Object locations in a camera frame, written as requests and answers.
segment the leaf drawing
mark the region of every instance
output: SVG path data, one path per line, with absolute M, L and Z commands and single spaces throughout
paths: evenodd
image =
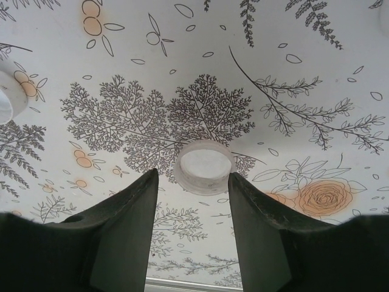
M 370 9 L 378 8 L 382 5 L 383 2 L 384 2 L 384 0 L 377 0 L 373 5 L 369 6 L 369 8 Z
M 301 2 L 302 0 L 289 0 L 285 11 L 288 11 L 293 6 Z M 305 26 L 309 27 L 313 23 L 312 28 L 314 31 L 318 30 L 326 41 L 334 44 L 337 49 L 342 50 L 342 45 L 338 40 L 335 40 L 336 36 L 332 34 L 334 30 L 327 28 L 327 26 L 331 24 L 328 20 L 326 20 L 328 15 L 325 12 L 321 12 L 328 3 L 322 1 L 313 4 L 313 2 L 316 2 L 316 0 L 305 0 L 296 12 L 296 19 L 299 19 L 304 13 L 307 13 L 308 15 L 305 19 Z
M 207 255 L 210 262 L 202 263 L 195 262 L 190 257 L 184 259 L 183 263 L 177 263 L 174 260 L 167 260 L 166 263 L 158 265 L 154 262 L 149 262 L 150 267 L 156 267 L 156 271 L 173 271 L 175 269 L 183 269 L 186 275 L 197 274 L 200 271 L 206 271 L 209 275 L 222 274 L 232 270 L 232 267 L 239 264 L 237 259 L 222 259 L 215 255 Z
M 42 201 L 42 203 L 38 203 L 38 207 L 33 207 L 34 211 L 30 213 L 39 217 L 44 224 L 47 219 L 59 218 L 60 214 L 72 215 L 76 208 L 72 203 L 66 207 L 64 198 L 60 196 L 56 198 L 54 195 L 51 195 L 51 197 L 46 197 L 46 202 Z
M 333 108 L 324 108 L 323 106 L 307 106 L 307 104 L 296 105 L 292 103 L 285 103 L 278 100 L 279 94 L 287 93 L 289 97 L 296 97 L 298 93 L 305 93 L 309 95 L 309 90 L 319 83 L 318 77 L 314 78 L 312 83 L 306 84 L 305 80 L 299 81 L 294 86 L 286 87 L 283 83 L 278 86 L 276 81 L 270 82 L 270 76 L 265 80 L 258 79 L 254 81 L 249 77 L 243 68 L 239 65 L 231 49 L 231 56 L 235 61 L 237 67 L 246 76 L 251 83 L 254 84 L 267 98 L 269 103 L 264 105 L 260 111 L 264 113 L 264 118 L 271 117 L 273 120 L 269 127 L 275 131 L 279 131 L 287 137 L 290 137 L 297 128 L 306 127 L 311 128 L 312 137 L 310 142 L 321 146 L 322 150 L 331 148 L 329 144 L 333 139 L 334 133 L 342 134 L 346 138 L 353 137 L 353 145 L 358 146 L 358 149 L 369 150 L 370 153 L 379 154 L 384 149 L 381 147 L 383 142 L 389 141 L 389 138 L 381 137 L 382 131 L 373 131 L 374 126 L 385 125 L 384 116 L 377 116 L 369 114 L 361 117 L 355 122 L 344 120 L 341 126 L 335 126 L 331 122 L 339 116 L 350 116 L 350 111 L 354 109 L 353 103 L 349 98 L 345 98 L 338 102 Z
M 65 119 L 72 122 L 68 131 L 93 151 L 124 151 L 126 164 L 137 172 L 157 167 L 171 182 L 173 164 L 185 144 L 210 139 L 228 146 L 255 126 L 247 121 L 253 112 L 247 108 L 250 97 L 243 97 L 243 89 L 217 87 L 214 76 L 200 75 L 187 89 L 178 87 L 178 97 L 168 105 L 160 92 L 152 90 L 145 97 L 137 81 L 127 83 L 119 75 L 100 86 L 102 101 L 71 84 L 69 98 L 61 100 Z M 243 175 L 262 162 L 234 155 Z
M 167 232 L 171 235 L 178 235 L 180 239 L 186 238 L 188 241 L 200 241 L 207 238 L 207 234 L 202 233 L 202 224 L 197 216 L 197 210 L 190 209 L 169 209 L 161 210 L 160 203 L 156 211 L 153 225 L 153 235 L 151 237 L 150 253 L 159 258 L 166 257 L 172 251 L 171 247 L 166 247 L 170 242 Z
M 4 44 L 0 43 L 0 60 L 4 61 L 4 59 L 8 59 L 9 53 L 11 53 L 12 48 L 15 49 L 21 49 L 21 50 L 27 50 L 29 52 L 32 52 L 32 50 L 25 49 L 23 47 L 14 46 L 12 44 Z
M 0 173 L 29 188 L 24 178 L 12 169 L 12 165 L 15 162 L 18 167 L 27 170 L 34 178 L 38 177 L 34 168 L 26 161 L 25 156 L 41 160 L 34 148 L 44 151 L 41 142 L 44 141 L 45 131 L 46 127 L 35 125 L 20 127 L 13 120 L 5 125 L 0 125 Z M 0 187 L 18 197 L 17 192 L 4 181 L 0 181 Z

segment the orange flower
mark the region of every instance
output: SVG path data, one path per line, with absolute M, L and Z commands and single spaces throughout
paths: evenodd
M 285 206 L 287 206 L 289 208 L 294 208 L 296 205 L 293 200 L 290 200 L 283 195 L 277 195 L 275 193 L 266 193 L 266 195 L 275 199 L 276 201 L 279 201 L 280 203 L 284 204 Z
M 351 188 L 345 179 L 314 179 L 300 190 L 295 199 L 296 209 L 305 215 L 319 217 L 339 212 L 353 200 Z

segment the branch illustration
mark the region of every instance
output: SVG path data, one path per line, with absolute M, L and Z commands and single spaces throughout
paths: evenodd
M 285 11 L 288 11 L 299 2 L 301 2 L 301 0 L 289 0 Z M 326 28 L 328 25 L 331 24 L 328 20 L 325 20 L 326 18 L 328 18 L 328 15 L 324 12 L 319 12 L 320 10 L 323 10 L 328 3 L 322 1 L 313 4 L 313 2 L 315 2 L 315 0 L 306 0 L 304 3 L 302 3 L 300 8 L 298 8 L 296 12 L 296 19 L 299 19 L 301 15 L 310 11 L 310 13 L 305 19 L 305 26 L 309 27 L 314 22 L 312 26 L 313 30 L 318 30 L 321 36 L 323 36 L 326 41 L 329 41 L 331 44 L 334 44 L 337 49 L 342 50 L 342 45 L 339 43 L 339 41 L 335 40 L 336 36 L 332 34 L 334 30 Z
M 65 199 L 58 196 L 55 198 L 54 195 L 46 197 L 46 202 L 38 203 L 38 207 L 33 207 L 36 212 L 31 212 L 32 215 L 39 217 L 44 224 L 47 219 L 58 218 L 60 214 L 72 215 L 73 211 L 77 207 L 73 206 L 72 203 L 68 207 L 65 206 Z
M 168 260 L 166 263 L 158 265 L 150 262 L 149 267 L 156 267 L 156 271 L 173 271 L 174 269 L 184 269 L 186 275 L 197 274 L 199 271 L 207 271 L 209 275 L 222 274 L 230 271 L 232 266 L 238 263 L 237 259 L 221 259 L 214 255 L 207 255 L 210 263 L 195 262 L 190 257 L 184 259 L 184 263 L 180 264 L 174 260 Z
M 291 136 L 296 128 L 307 127 L 312 128 L 312 138 L 309 140 L 319 146 L 323 150 L 331 148 L 329 142 L 333 137 L 330 133 L 342 133 L 345 137 L 353 136 L 355 138 L 353 145 L 357 145 L 359 149 L 371 150 L 371 153 L 379 154 L 384 149 L 382 141 L 389 141 L 388 139 L 380 138 L 382 131 L 371 133 L 372 126 L 385 125 L 382 121 L 385 117 L 372 116 L 371 114 L 362 117 L 354 123 L 347 120 L 342 123 L 341 127 L 334 127 L 330 125 L 338 115 L 349 116 L 349 112 L 353 110 L 352 103 L 349 98 L 340 101 L 334 109 L 323 109 L 323 107 L 308 107 L 305 104 L 302 106 L 285 104 L 272 97 L 264 90 L 256 81 L 250 78 L 243 68 L 237 62 L 235 56 L 230 48 L 231 56 L 248 80 L 253 83 L 270 101 L 266 106 L 261 108 L 264 112 L 264 118 L 267 119 L 270 114 L 274 115 L 274 121 L 269 124 L 269 127 L 274 127 L 275 131 L 283 133 L 285 136 Z
M 69 98 L 61 100 L 65 119 L 72 122 L 68 131 L 93 151 L 122 150 L 126 164 L 137 172 L 157 167 L 171 182 L 172 165 L 185 144 L 210 139 L 228 146 L 255 127 L 247 121 L 253 112 L 248 108 L 251 97 L 243 97 L 242 88 L 228 92 L 217 87 L 211 75 L 200 75 L 188 88 L 178 87 L 179 97 L 168 105 L 160 92 L 152 90 L 144 97 L 137 81 L 126 84 L 119 75 L 100 86 L 102 101 L 71 84 Z M 260 161 L 241 153 L 236 159 L 243 175 Z
M 21 50 L 27 50 L 29 52 L 32 52 L 32 50 L 25 49 L 23 47 L 14 46 L 12 44 L 4 44 L 0 43 L 0 60 L 4 60 L 8 58 L 8 54 L 11 53 L 12 48 L 21 49 Z
M 34 148 L 44 151 L 41 142 L 44 141 L 45 130 L 46 127 L 35 125 L 31 127 L 24 125 L 21 128 L 14 121 L 10 121 L 6 125 L 0 125 L 0 173 L 29 188 L 27 182 L 9 164 L 16 162 L 19 167 L 27 170 L 34 178 L 37 178 L 38 175 L 23 155 L 31 156 L 38 161 L 41 160 Z M 2 189 L 9 191 L 9 188 L 5 186 Z M 15 195 L 15 190 L 12 190 L 10 193 Z

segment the botanical print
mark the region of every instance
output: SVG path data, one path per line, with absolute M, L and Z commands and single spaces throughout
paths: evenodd
M 59 218 L 60 215 L 70 216 L 77 210 L 77 207 L 73 206 L 72 203 L 67 206 L 64 198 L 60 196 L 56 198 L 54 195 L 51 195 L 51 197 L 46 197 L 46 202 L 38 203 L 38 207 L 33 207 L 33 209 L 35 211 L 30 213 L 38 217 L 42 223 L 45 223 L 46 220 Z
M 84 24 L 84 31 L 92 36 L 92 37 L 101 37 L 102 43 L 109 55 L 112 57 L 114 56 L 114 51 L 111 46 L 111 42 L 106 37 L 103 32 L 105 30 L 110 30 L 113 32 L 123 30 L 124 26 L 121 26 L 120 24 L 116 23 L 104 23 L 101 24 L 101 20 L 103 18 L 102 16 L 102 6 L 103 1 L 97 1 L 97 3 L 94 0 L 85 0 L 82 5 L 81 9 L 83 14 L 85 15 L 83 24 Z M 96 38 L 91 39 L 86 44 L 87 49 L 92 49 L 96 45 Z
M 296 4 L 303 2 L 303 0 L 289 0 L 285 11 L 293 8 Z M 327 20 L 328 15 L 325 12 L 321 12 L 326 6 L 327 2 L 322 1 L 318 3 L 313 3 L 315 0 L 305 0 L 301 5 L 299 4 L 299 8 L 296 12 L 296 19 L 299 19 L 301 15 L 306 12 L 309 12 L 305 19 L 305 26 L 309 27 L 313 23 L 313 30 L 320 32 L 321 36 L 324 37 L 326 41 L 329 41 L 331 44 L 334 44 L 335 47 L 339 50 L 342 50 L 343 47 L 339 43 L 338 40 L 335 40 L 335 35 L 333 35 L 333 29 L 327 28 L 331 23 Z
M 13 48 L 21 49 L 21 50 L 26 50 L 28 52 L 32 52 L 32 50 L 28 50 L 28 49 L 26 49 L 24 47 L 18 47 L 18 46 L 14 46 L 12 44 L 0 43 L 0 60 L 4 61 L 5 59 L 8 59 L 8 56 L 11 53 Z
M 86 151 L 84 151 L 83 148 L 77 143 L 72 141 L 69 141 L 69 143 L 76 148 L 76 150 L 73 152 L 73 156 L 79 166 L 84 167 L 85 169 L 94 167 L 95 169 L 101 170 L 100 166 L 98 165 L 104 164 L 105 161 L 101 159 L 93 159 L 96 153 L 86 153 Z
M 13 73 L 13 76 L 23 87 L 26 96 L 32 97 L 36 102 L 39 99 L 46 102 L 40 89 L 46 84 L 47 78 L 43 78 L 35 84 L 36 80 L 34 81 L 34 79 L 39 76 L 38 74 L 28 75 L 27 71 L 19 63 L 14 62 L 14 64 L 17 65 L 20 70 L 16 70 Z
M 373 5 L 369 6 L 370 9 L 378 8 L 382 5 L 384 0 L 377 0 Z
M 140 173 L 156 167 L 171 182 L 175 182 L 173 164 L 183 145 L 209 139 L 228 146 L 255 126 L 248 121 L 253 112 L 248 108 L 250 97 L 243 97 L 242 88 L 228 92 L 217 87 L 214 76 L 200 75 L 187 89 L 178 87 L 178 98 L 168 105 L 159 91 L 144 97 L 138 81 L 126 84 L 119 75 L 100 86 L 102 101 L 78 83 L 71 84 L 69 98 L 61 100 L 65 119 L 73 124 L 68 131 L 92 151 L 122 149 L 128 167 Z M 262 162 L 233 154 L 245 176 L 256 162 Z
M 260 0 L 243 0 L 239 5 L 240 8 L 242 9 L 241 18 L 243 18 L 244 34 L 246 35 L 246 40 L 250 47 L 254 47 L 253 32 L 252 32 L 252 28 L 253 28 L 252 23 L 254 22 L 254 17 L 251 13 L 254 13 L 256 11 L 253 3 L 259 1 Z M 210 2 L 211 0 L 204 1 L 204 5 L 205 5 L 204 10 L 206 12 L 209 11 Z
M 375 154 L 379 154 L 380 151 L 384 150 L 381 146 L 383 142 L 389 141 L 389 138 L 382 137 L 383 131 L 372 131 L 372 127 L 385 125 L 383 122 L 385 117 L 369 114 L 361 117 L 356 122 L 345 120 L 340 127 L 333 126 L 330 123 L 336 117 L 349 117 L 349 112 L 354 109 L 353 103 L 348 97 L 338 102 L 335 107 L 327 109 L 324 109 L 323 106 L 313 107 L 307 106 L 307 104 L 284 103 L 278 99 L 279 94 L 287 93 L 289 97 L 293 98 L 296 98 L 298 93 L 305 93 L 308 96 L 309 90 L 321 81 L 316 77 L 310 84 L 307 84 L 303 79 L 293 86 L 288 86 L 285 83 L 277 85 L 276 79 L 270 82 L 270 76 L 265 80 L 258 79 L 255 81 L 246 74 L 232 51 L 230 52 L 240 71 L 270 102 L 263 106 L 261 111 L 264 113 L 265 119 L 269 117 L 273 119 L 269 127 L 274 128 L 275 131 L 290 137 L 296 132 L 296 128 L 312 128 L 312 137 L 309 141 L 321 146 L 323 150 L 331 148 L 329 142 L 333 137 L 330 135 L 334 133 L 343 134 L 346 138 L 353 137 L 353 145 L 358 146 L 358 149 L 369 150 L 370 153 Z
M 173 43 L 174 41 L 169 40 L 167 38 L 161 39 L 160 30 L 159 30 L 159 27 L 158 27 L 156 20 L 150 15 L 150 13 L 148 14 L 148 17 L 149 17 L 149 20 L 151 23 L 151 27 L 153 28 L 153 31 L 148 32 L 146 34 L 147 42 L 152 46 L 156 46 L 156 45 L 160 44 L 160 46 L 162 48 L 162 52 L 167 57 L 168 54 L 166 53 L 166 48 L 165 48 L 164 42 L 165 43 Z
M 186 239 L 189 242 L 200 241 L 207 238 L 202 233 L 202 224 L 197 216 L 197 209 L 174 209 L 162 210 L 161 202 L 157 205 L 156 216 L 153 224 L 153 235 L 151 237 L 150 254 L 152 257 L 167 257 L 173 250 L 167 246 L 171 241 L 169 237 L 177 235 L 180 240 Z
M 156 262 L 149 262 L 149 268 L 155 268 L 156 271 L 174 271 L 182 269 L 186 275 L 197 274 L 200 271 L 206 271 L 209 275 L 225 274 L 227 276 L 222 278 L 222 281 L 215 281 L 215 285 L 225 287 L 242 288 L 240 272 L 233 269 L 239 268 L 237 259 L 222 259 L 216 255 L 207 255 L 209 262 L 202 263 L 193 260 L 190 257 L 184 259 L 183 263 L 178 263 L 175 260 L 166 260 L 164 263 L 158 264 Z
M 281 184 L 270 192 L 271 198 L 311 217 L 330 216 L 345 209 L 354 195 L 366 187 L 357 181 L 347 181 L 340 176 L 351 168 L 326 169 L 328 161 L 303 162 L 290 160 L 285 169 L 270 169 L 257 174 L 255 183 L 281 177 Z
M 38 178 L 36 171 L 26 160 L 27 156 L 38 161 L 41 160 L 34 148 L 44 151 L 42 142 L 46 127 L 36 125 L 24 125 L 20 127 L 14 121 L 0 125 L 0 173 L 29 188 L 27 181 L 12 168 L 15 166 L 27 170 L 34 178 Z M 11 188 L 5 181 L 0 180 L 0 187 L 15 197 L 19 197 L 17 191 Z

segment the plant drawing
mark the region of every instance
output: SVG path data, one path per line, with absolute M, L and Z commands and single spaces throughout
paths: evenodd
M 0 173 L 29 188 L 28 183 L 12 168 L 12 165 L 15 162 L 18 167 L 22 167 L 34 178 L 38 178 L 34 168 L 26 161 L 25 156 L 30 156 L 38 161 L 41 160 L 34 148 L 44 151 L 41 143 L 44 142 L 45 131 L 46 127 L 35 125 L 20 127 L 13 120 L 5 125 L 0 125 Z M 5 181 L 0 181 L 0 187 L 13 196 L 19 197 L 17 192 Z
M 342 50 L 343 47 L 338 40 L 335 40 L 335 35 L 333 35 L 333 29 L 327 28 L 331 23 L 326 20 L 328 15 L 325 12 L 321 12 L 326 6 L 327 2 L 322 1 L 314 4 L 316 0 L 289 0 L 285 11 L 288 11 L 296 4 L 303 2 L 296 12 L 296 19 L 299 19 L 304 13 L 309 12 L 305 19 L 305 26 L 309 27 L 313 23 L 313 30 L 320 32 L 321 36 L 324 37 L 326 41 L 329 41 L 331 44 L 334 44 L 335 47 L 339 50 Z
M 228 146 L 255 126 L 247 121 L 251 99 L 243 97 L 243 89 L 228 92 L 217 87 L 210 75 L 200 75 L 187 89 L 178 87 L 178 98 L 168 105 L 159 91 L 144 97 L 138 81 L 126 84 L 119 75 L 100 86 L 102 101 L 78 83 L 71 84 L 69 98 L 61 100 L 65 119 L 72 122 L 68 131 L 92 151 L 122 149 L 128 167 L 141 173 L 156 167 L 171 182 L 183 145 L 210 139 Z M 262 162 L 242 153 L 234 155 L 238 171 L 245 176 L 256 162 Z
M 321 81 L 318 77 L 314 78 L 309 84 L 305 80 L 299 80 L 294 86 L 288 86 L 285 83 L 276 84 L 276 80 L 270 82 L 270 76 L 265 80 L 258 79 L 255 81 L 249 77 L 243 68 L 237 62 L 230 48 L 231 56 L 248 80 L 258 88 L 268 99 L 269 103 L 261 108 L 264 113 L 264 118 L 271 117 L 273 121 L 269 127 L 274 128 L 287 137 L 290 137 L 297 128 L 306 127 L 312 128 L 312 137 L 309 139 L 323 150 L 331 148 L 329 144 L 333 139 L 332 134 L 340 133 L 346 138 L 353 137 L 353 145 L 358 146 L 358 149 L 369 150 L 370 153 L 379 154 L 384 149 L 381 147 L 383 142 L 389 141 L 389 138 L 383 138 L 383 131 L 372 132 L 373 126 L 385 125 L 383 120 L 385 117 L 373 116 L 369 114 L 361 117 L 355 122 L 345 120 L 340 127 L 333 126 L 331 122 L 338 116 L 350 116 L 350 111 L 354 109 L 353 103 L 349 98 L 345 98 L 338 102 L 335 107 L 324 109 L 323 106 L 307 106 L 296 105 L 293 103 L 284 103 L 278 99 L 279 94 L 287 93 L 290 97 L 297 97 L 299 93 L 309 95 L 309 90 L 313 89 L 316 84 Z
M 60 196 L 56 198 L 54 195 L 51 195 L 51 197 L 46 197 L 46 202 L 42 201 L 42 203 L 38 203 L 38 207 L 33 207 L 35 211 L 31 212 L 31 214 L 39 217 L 44 224 L 47 219 L 59 218 L 60 214 L 72 215 L 76 208 L 72 203 L 66 207 L 64 198 Z

